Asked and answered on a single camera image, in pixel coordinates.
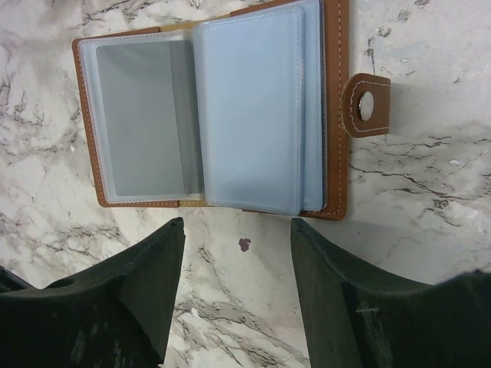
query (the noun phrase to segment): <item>marble surface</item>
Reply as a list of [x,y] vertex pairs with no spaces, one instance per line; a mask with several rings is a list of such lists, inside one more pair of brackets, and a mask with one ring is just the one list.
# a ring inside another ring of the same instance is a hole
[[[252,3],[0,4],[0,264],[42,288],[184,217],[165,367],[309,366],[289,220],[99,207],[71,40]],[[353,142],[348,217],[309,220],[327,238],[428,283],[491,270],[490,12],[487,0],[351,1],[351,70],[392,79],[392,130]],[[248,251],[241,238],[251,240]]]

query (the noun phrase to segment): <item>leather tab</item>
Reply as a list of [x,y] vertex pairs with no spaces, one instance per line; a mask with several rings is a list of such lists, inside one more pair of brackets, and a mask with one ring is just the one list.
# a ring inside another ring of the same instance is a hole
[[[361,118],[360,102],[365,93],[373,96],[373,112],[366,120]],[[346,83],[342,113],[344,129],[354,138],[379,136],[389,133],[390,79],[372,74],[355,74]]]

